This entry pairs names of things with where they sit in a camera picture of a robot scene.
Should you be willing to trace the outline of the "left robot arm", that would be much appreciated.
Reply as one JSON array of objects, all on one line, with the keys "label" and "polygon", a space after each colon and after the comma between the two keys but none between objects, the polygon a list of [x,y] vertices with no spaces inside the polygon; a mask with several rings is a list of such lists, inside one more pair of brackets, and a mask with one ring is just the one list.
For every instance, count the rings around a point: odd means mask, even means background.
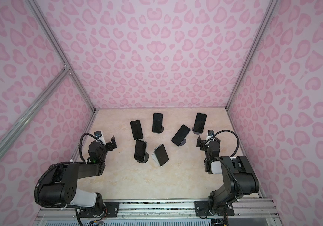
[{"label": "left robot arm", "polygon": [[102,175],[108,152],[116,148],[115,137],[106,144],[96,140],[89,145],[87,162],[62,162],[51,165],[35,186],[35,202],[50,209],[75,209],[82,217],[105,216],[106,205],[101,194],[78,189],[77,184],[79,179]]}]

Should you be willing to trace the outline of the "teal phone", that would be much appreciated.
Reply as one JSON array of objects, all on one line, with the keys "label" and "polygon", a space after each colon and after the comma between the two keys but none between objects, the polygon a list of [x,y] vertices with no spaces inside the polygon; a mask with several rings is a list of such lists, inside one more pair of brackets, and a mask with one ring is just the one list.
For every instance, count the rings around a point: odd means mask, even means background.
[{"label": "teal phone", "polygon": [[166,151],[166,148],[165,148],[164,144],[159,145],[154,150],[154,153],[157,156],[161,167],[164,166],[169,161],[169,156],[167,154],[167,151]]},{"label": "teal phone", "polygon": [[135,151],[134,151],[134,159],[135,160],[143,160],[145,152],[146,152],[147,143],[141,139],[136,140]]}]

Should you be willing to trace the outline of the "white folding phone stand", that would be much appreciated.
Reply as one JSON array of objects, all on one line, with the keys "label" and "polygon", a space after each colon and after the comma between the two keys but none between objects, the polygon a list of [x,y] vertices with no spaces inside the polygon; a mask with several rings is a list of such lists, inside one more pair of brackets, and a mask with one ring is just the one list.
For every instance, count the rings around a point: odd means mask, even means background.
[{"label": "white folding phone stand", "polygon": [[159,167],[161,167],[161,165],[160,165],[160,163],[159,163],[159,161],[158,161],[158,158],[157,158],[157,156],[155,155],[155,153],[154,153],[154,152],[152,153],[152,158],[153,158],[153,160],[156,162],[156,164],[157,164]]}]

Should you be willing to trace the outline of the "grey round stand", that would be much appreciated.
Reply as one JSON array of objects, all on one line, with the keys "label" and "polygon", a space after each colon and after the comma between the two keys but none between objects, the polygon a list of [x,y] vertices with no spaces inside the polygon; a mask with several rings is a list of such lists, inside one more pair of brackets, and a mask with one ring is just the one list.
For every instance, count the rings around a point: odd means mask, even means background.
[{"label": "grey round stand", "polygon": [[137,162],[141,163],[141,164],[144,164],[144,163],[146,163],[148,161],[148,159],[149,159],[149,153],[145,152],[143,160],[137,160]]}]

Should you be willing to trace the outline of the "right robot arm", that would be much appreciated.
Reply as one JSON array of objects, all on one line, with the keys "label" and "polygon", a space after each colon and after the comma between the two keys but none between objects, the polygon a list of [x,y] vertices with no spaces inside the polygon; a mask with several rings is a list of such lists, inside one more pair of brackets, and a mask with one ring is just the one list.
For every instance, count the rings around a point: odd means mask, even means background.
[{"label": "right robot arm", "polygon": [[208,216],[234,216],[233,203],[245,195],[258,193],[259,182],[246,156],[220,156],[220,141],[197,139],[196,146],[205,153],[204,169],[210,175],[221,175],[223,185],[210,193],[207,201],[195,201],[195,214]]}]

